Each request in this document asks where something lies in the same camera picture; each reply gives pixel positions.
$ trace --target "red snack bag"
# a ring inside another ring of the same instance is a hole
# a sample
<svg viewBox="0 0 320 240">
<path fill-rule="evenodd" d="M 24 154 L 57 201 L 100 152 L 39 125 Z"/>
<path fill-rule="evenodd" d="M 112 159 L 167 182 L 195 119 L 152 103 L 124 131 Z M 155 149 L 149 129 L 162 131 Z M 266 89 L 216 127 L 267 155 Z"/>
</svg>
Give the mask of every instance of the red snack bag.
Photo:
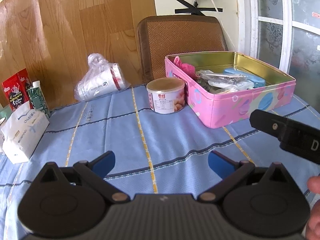
<svg viewBox="0 0 320 240">
<path fill-rule="evenodd" d="M 31 82 L 27 69 L 23 69 L 3 81 L 2 86 L 12 111 L 15 111 L 23 103 L 29 101 L 27 89 L 31 87 Z"/>
</svg>

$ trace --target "wooden wall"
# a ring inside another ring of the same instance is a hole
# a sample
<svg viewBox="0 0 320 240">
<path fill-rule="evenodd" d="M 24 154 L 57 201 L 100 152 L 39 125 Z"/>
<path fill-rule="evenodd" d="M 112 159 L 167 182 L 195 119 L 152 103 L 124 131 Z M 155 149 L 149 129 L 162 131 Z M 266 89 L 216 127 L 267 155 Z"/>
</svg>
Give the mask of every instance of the wooden wall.
<svg viewBox="0 0 320 240">
<path fill-rule="evenodd" d="M 88 55 L 101 53 L 120 64 L 131 84 L 141 84 L 135 29 L 155 14 L 154 0 L 4 0 L 0 82 L 27 68 L 49 108 L 74 103 Z M 8 104 L 3 92 L 0 103 Z"/>
</svg>

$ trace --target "white bottle cap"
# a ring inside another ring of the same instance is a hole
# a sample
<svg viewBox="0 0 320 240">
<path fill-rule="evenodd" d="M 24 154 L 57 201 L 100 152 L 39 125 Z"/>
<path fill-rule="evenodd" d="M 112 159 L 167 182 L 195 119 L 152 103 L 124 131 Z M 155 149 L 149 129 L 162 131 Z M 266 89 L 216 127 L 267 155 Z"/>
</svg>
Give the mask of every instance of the white bottle cap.
<svg viewBox="0 0 320 240">
<path fill-rule="evenodd" d="M 34 88 L 40 87 L 40 81 L 39 81 L 39 80 L 38 80 L 38 81 L 34 81 L 34 82 L 32 83 L 32 86 L 33 86 Z"/>
</svg>

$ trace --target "white cable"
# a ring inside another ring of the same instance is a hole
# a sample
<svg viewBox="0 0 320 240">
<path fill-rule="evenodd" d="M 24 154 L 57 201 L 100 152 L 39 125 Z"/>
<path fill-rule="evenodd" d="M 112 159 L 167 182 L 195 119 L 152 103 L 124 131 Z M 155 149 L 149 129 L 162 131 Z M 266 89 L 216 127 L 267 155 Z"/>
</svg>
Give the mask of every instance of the white cable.
<svg viewBox="0 0 320 240">
<path fill-rule="evenodd" d="M 226 35 L 228 36 L 229 41 L 231 42 L 231 44 L 232 44 L 232 46 L 233 46 L 233 49 L 232 49 L 232 50 L 235 51 L 235 50 L 236 50 L 236 47 L 235 47 L 235 45 L 233 44 L 232 40 L 230 39 L 230 36 L 228 35 L 227 31 L 226 31 L 225 28 L 223 27 L 223 23 L 222 23 L 222 19 L 221 19 L 220 15 L 219 15 L 219 11 L 218 11 L 218 9 L 217 9 L 214 1 L 211 0 L 211 2 L 212 2 L 212 4 L 213 4 L 213 7 L 214 7 L 214 8 L 216 9 L 216 11 L 217 11 L 217 15 L 218 15 L 218 18 L 219 18 L 219 20 L 220 20 L 221 28 L 222 28 L 222 30 L 226 33 Z"/>
</svg>

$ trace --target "pack of tissues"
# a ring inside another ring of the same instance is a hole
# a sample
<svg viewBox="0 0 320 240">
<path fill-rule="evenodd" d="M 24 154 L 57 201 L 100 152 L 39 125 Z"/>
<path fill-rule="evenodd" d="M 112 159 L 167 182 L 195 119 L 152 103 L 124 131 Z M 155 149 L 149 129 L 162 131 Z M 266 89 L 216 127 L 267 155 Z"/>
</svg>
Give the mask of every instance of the pack of tissues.
<svg viewBox="0 0 320 240">
<path fill-rule="evenodd" d="M 48 125 L 45 114 L 30 109 L 28 101 L 21 105 L 1 128 L 2 149 L 8 159 L 13 164 L 28 162 Z"/>
</svg>

